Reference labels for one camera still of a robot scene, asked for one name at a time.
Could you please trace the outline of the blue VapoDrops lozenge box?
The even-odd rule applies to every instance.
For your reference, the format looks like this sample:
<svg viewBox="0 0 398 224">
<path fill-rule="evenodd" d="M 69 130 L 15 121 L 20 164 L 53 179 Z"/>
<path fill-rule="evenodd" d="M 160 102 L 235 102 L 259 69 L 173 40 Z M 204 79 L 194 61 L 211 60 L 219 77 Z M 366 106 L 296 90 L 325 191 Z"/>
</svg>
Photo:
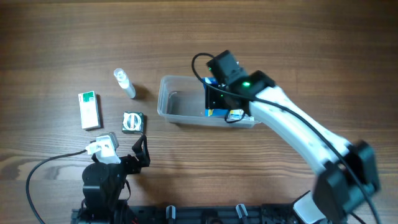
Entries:
<svg viewBox="0 0 398 224">
<path fill-rule="evenodd" d="M 206 117 L 225 117 L 229 111 L 229 106 L 225 101 L 225 94 L 203 85 L 205 90 L 205 116 Z"/>
</svg>

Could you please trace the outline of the white green Panadol box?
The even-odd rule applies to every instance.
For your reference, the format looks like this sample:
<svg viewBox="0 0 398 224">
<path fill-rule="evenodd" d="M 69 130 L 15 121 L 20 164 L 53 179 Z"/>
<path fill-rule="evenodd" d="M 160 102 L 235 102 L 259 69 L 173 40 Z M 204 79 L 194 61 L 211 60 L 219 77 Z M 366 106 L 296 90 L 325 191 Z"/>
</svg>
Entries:
<svg viewBox="0 0 398 224">
<path fill-rule="evenodd" d="M 100 115 L 96 93 L 89 91 L 78 94 L 81 128 L 84 130 L 96 129 L 101 127 Z"/>
</svg>

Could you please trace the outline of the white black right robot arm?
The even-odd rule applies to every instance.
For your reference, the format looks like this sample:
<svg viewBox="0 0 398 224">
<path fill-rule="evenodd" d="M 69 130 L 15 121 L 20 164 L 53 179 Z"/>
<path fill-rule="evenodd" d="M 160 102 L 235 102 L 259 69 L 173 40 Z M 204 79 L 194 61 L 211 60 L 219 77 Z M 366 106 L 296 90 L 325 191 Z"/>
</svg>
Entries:
<svg viewBox="0 0 398 224">
<path fill-rule="evenodd" d="M 327 130 L 296 106 L 264 72 L 247 74 L 228 50 L 212 56 L 206 65 L 217 82 L 213 89 L 229 109 L 242 109 L 270 127 L 315 173 L 314 189 L 293 205 L 302 223 L 343 223 L 364 202 L 376 222 L 381 221 L 371 201 L 381 184 L 374 149 L 368 143 L 351 144 Z"/>
</svg>

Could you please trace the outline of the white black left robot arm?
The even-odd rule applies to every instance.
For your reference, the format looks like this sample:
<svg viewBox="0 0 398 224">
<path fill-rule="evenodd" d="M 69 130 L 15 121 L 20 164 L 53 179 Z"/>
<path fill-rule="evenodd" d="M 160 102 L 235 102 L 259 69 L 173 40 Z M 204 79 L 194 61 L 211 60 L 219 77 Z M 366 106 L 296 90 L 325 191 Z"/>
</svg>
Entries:
<svg viewBox="0 0 398 224">
<path fill-rule="evenodd" d="M 114 133 L 98 136 L 85 147 L 94 163 L 82 173 L 84 204 L 83 212 L 89 219 L 116 223 L 127 213 L 127 200 L 119 196 L 125 186 L 129 186 L 126 177 L 138 174 L 143 167 L 150 165 L 147 138 L 141 135 L 132 146 L 134 155 L 119 157 L 119 147 Z"/>
</svg>

